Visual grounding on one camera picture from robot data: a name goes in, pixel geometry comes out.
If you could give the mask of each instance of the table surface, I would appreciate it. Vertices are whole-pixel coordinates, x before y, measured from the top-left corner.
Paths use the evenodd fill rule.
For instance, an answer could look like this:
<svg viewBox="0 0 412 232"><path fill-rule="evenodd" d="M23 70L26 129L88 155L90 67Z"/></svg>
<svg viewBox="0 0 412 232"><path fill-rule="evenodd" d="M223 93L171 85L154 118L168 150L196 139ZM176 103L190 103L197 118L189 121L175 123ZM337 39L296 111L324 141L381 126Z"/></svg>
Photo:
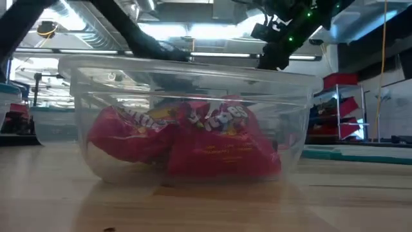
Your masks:
<svg viewBox="0 0 412 232"><path fill-rule="evenodd" d="M412 166L299 161L288 182L102 181L76 146L0 148L0 231L412 231Z"/></svg>

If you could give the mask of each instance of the clear plastic bowl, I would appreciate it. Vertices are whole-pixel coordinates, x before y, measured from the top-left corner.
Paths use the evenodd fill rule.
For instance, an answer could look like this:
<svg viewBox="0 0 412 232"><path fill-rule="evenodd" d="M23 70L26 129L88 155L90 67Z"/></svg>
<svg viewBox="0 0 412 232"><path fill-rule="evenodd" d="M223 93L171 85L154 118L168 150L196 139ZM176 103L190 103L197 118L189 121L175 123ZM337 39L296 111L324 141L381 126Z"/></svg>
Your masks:
<svg viewBox="0 0 412 232"><path fill-rule="evenodd" d="M31 107L37 140L43 146L77 142L75 109Z"/></svg>
<svg viewBox="0 0 412 232"><path fill-rule="evenodd" d="M310 75L92 55L63 57L59 73L85 161L109 182L284 177L323 87Z"/></svg>
<svg viewBox="0 0 412 232"><path fill-rule="evenodd" d="M21 91L18 87L0 83L0 130L5 121L6 113L10 111L11 103L21 102Z"/></svg>

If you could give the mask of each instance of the red candy bag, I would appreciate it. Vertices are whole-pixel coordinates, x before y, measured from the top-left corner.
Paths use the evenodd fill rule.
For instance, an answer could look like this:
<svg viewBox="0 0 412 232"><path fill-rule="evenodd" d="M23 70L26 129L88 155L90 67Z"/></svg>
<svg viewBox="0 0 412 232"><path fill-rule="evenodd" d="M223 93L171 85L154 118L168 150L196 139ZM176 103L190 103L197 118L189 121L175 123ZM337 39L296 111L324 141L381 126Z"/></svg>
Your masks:
<svg viewBox="0 0 412 232"><path fill-rule="evenodd" d="M255 115L227 101L211 113L207 102L183 103L167 166L171 177L269 177L281 171L276 150Z"/></svg>
<svg viewBox="0 0 412 232"><path fill-rule="evenodd" d="M87 140L112 157L150 164L170 152L177 127L174 110L168 106L138 113L117 106L104 108L89 130Z"/></svg>

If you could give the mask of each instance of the storage rack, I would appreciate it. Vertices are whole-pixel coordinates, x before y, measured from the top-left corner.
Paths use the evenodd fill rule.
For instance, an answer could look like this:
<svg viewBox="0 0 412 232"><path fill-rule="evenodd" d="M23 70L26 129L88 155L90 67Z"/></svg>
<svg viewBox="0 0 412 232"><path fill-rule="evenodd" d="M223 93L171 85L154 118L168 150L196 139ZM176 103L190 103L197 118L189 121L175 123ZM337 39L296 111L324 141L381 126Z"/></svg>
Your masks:
<svg viewBox="0 0 412 232"><path fill-rule="evenodd" d="M356 123L352 123L352 122L341 122L341 112L340 112L340 94L344 93L344 92L350 92L353 90L360 90L360 94L362 96L362 119L363 122L356 122ZM335 86L331 87L331 88L327 88L324 89L323 91L321 91L320 93L317 93L314 95L314 98L318 98L318 97L325 97L325 98L330 98L333 95L336 94L336 101L337 101L337 128L338 128L338 138L339 140L345 139L342 138L341 136L341 125L359 125L359 126L369 126L367 119L366 119L366 105L365 105L365 96L364 96L364 90L363 90L363 85L349 85L349 84L336 84ZM367 130L363 130L363 134L364 134L364 140L368 141L368 131Z"/></svg>

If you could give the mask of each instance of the wooden table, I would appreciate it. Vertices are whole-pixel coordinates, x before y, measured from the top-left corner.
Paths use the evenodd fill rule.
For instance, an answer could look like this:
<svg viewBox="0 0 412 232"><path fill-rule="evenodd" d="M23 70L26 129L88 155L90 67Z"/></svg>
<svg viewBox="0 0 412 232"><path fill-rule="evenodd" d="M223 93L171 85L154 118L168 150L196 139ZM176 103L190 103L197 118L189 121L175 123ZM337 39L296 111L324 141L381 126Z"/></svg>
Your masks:
<svg viewBox="0 0 412 232"><path fill-rule="evenodd" d="M0 148L0 231L412 231L412 166L300 160L289 184L106 184L76 146Z"/></svg>

